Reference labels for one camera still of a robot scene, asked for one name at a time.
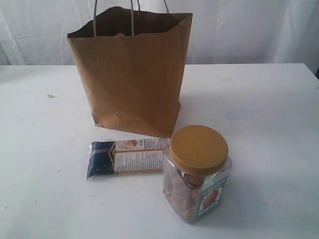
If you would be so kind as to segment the clear nut jar gold lid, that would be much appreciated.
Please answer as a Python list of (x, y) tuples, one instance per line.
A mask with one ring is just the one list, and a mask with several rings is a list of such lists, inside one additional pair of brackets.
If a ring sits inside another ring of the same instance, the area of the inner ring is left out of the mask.
[(232, 169), (224, 137), (203, 125), (177, 130), (163, 152), (163, 194), (192, 224), (216, 208)]

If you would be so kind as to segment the brown paper shopping bag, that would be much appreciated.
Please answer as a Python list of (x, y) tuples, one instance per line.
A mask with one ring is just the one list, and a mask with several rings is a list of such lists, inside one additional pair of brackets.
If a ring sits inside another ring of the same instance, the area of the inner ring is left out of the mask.
[(114, 6), (67, 35), (96, 126), (171, 136), (192, 17)]

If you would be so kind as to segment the dark blue noodle package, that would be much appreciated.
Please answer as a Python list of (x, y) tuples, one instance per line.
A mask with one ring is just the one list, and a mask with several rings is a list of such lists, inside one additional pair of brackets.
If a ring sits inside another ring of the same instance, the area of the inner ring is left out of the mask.
[(163, 151), (170, 138), (94, 141), (86, 178), (163, 170)]

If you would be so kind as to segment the white backdrop curtain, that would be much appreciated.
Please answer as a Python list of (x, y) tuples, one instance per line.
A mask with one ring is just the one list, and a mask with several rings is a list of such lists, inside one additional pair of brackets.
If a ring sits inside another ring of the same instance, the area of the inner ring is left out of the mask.
[(71, 65), (66, 36), (95, 12), (121, 6), (191, 12), (189, 64), (304, 63), (319, 66), (316, 0), (3, 0), (3, 65)]

